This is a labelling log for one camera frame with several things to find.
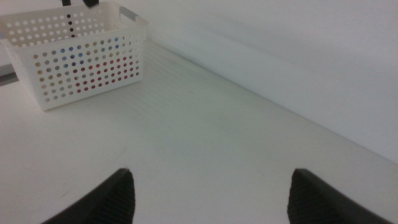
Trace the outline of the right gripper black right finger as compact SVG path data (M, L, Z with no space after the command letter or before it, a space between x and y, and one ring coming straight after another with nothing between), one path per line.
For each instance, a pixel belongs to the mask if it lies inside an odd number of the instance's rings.
M294 224L392 224L307 169L292 174L287 215Z

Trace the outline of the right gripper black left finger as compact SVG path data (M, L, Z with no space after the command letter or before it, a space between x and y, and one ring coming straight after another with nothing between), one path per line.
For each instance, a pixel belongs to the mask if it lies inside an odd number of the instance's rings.
M127 168L118 169L90 193L45 224L132 224L135 212L134 179Z

